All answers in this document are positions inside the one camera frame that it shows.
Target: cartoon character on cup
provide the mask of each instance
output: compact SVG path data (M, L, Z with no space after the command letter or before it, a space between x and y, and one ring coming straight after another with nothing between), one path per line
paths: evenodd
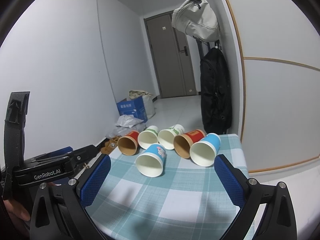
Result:
M157 147L157 149L158 149L158 154L162 157L162 158L164 158L164 150L161 148L161 147Z

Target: blue cardboard box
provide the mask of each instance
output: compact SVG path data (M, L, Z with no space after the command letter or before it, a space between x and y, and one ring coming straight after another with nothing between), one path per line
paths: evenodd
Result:
M143 120L143 122L148 121L142 97L138 97L130 101L121 101L117 103L117 107L120 115L133 114L134 117Z

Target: checkered tablecloth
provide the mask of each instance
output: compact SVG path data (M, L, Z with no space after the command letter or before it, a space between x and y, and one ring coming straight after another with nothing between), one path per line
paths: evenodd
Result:
M222 135L224 154L246 176L248 171L237 135ZM142 175L116 148L111 171L93 204L92 220L115 240L215 240L226 231L239 208L234 206L213 167L204 168L167 150L162 176ZM253 225L246 239L252 239Z

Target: black bag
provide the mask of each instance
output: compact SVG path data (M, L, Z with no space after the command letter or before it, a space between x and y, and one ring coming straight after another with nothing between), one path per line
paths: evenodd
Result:
M212 48L201 60L201 115L207 133L223 134L231 126L231 86L227 62Z

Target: door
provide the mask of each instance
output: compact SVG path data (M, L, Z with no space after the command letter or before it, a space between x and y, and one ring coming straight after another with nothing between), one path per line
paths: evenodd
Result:
M170 14L146 21L160 94L162 98L196 95L187 40L172 28Z

